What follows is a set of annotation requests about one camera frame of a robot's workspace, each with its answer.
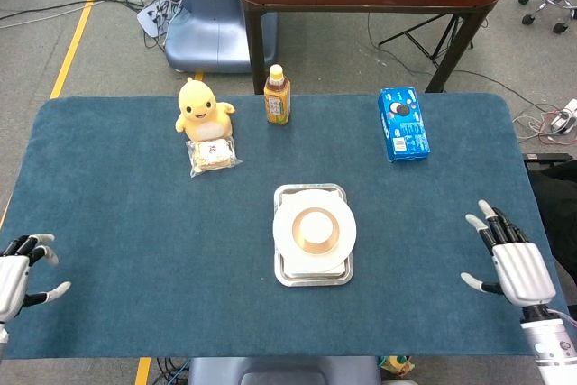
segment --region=tripod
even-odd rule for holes
[[[435,65],[435,68],[439,68],[439,64],[437,62],[437,59],[439,58],[439,56],[443,55],[447,50],[446,48],[444,50],[442,50],[444,43],[446,42],[447,38],[449,38],[449,43],[447,44],[447,48],[448,48],[448,46],[450,46],[451,43],[453,42],[453,40],[457,34],[457,31],[459,30],[459,24],[460,24],[460,18],[461,18],[459,16],[459,14],[453,14],[453,17],[451,17],[451,20],[447,24],[447,27],[444,29],[443,36],[441,36],[441,40],[439,40],[439,43],[436,45],[435,51],[433,51],[433,53],[429,53],[429,51],[425,47],[423,47],[423,45],[419,41],[417,41],[417,39],[413,35],[411,35],[411,32],[413,32],[416,29],[419,29],[423,26],[426,26],[429,23],[435,22],[438,19],[445,17],[446,15],[447,14],[438,14],[433,18],[429,18],[428,20],[425,20],[422,23],[419,23],[413,27],[406,29],[403,32],[399,32],[396,35],[393,35],[390,38],[387,38],[386,40],[379,42],[377,44],[377,46],[380,47],[381,45],[384,45],[387,42],[391,42],[393,40],[396,40],[397,38],[400,38],[401,36],[406,36],[407,38],[410,39],[411,42],[413,42],[413,44],[415,44],[415,46],[419,50],[421,50],[421,52],[429,60],[431,60],[433,65]]]

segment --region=table leg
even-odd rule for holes
[[[446,83],[449,76],[451,76],[454,67],[457,66],[457,63],[459,63],[459,59],[465,50],[467,50],[469,43],[472,41],[475,33],[477,33],[483,24],[483,21],[487,17],[488,13],[489,11],[484,11],[462,15],[464,21],[461,25],[461,29],[459,29],[457,36],[453,40],[449,51],[445,53],[443,61],[441,61],[441,65],[439,65],[439,68],[433,75],[433,78],[431,78],[429,86],[427,86],[425,92],[443,92],[444,84]]]
[[[244,11],[246,38],[249,43],[249,56],[251,57],[252,85],[254,86],[255,95],[264,93],[266,80],[261,16],[262,13],[259,11]]]

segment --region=oreo box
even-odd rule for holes
[[[428,156],[429,143],[413,87],[382,89],[379,111],[390,162],[422,160]]]

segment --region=bottle cap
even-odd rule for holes
[[[284,78],[283,74],[282,74],[282,67],[280,65],[272,65],[270,67],[270,79],[272,80],[282,80]]]

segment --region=robotic hand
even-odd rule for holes
[[[560,318],[563,313],[546,305],[554,298],[555,289],[543,256],[505,214],[484,200],[479,202],[479,207],[489,226],[475,215],[468,214],[465,218],[489,250],[499,283],[479,281],[466,272],[461,278],[473,289],[504,295],[511,304],[521,307],[521,328],[544,383],[574,385],[577,383],[577,351]]]
[[[58,265],[58,257],[48,245],[54,241],[52,234],[31,234],[20,236],[0,253],[0,362],[8,343],[5,324],[20,313],[22,307],[51,302],[60,298],[70,287],[65,281],[50,292],[26,294],[28,274],[31,266],[45,257],[50,265]]]

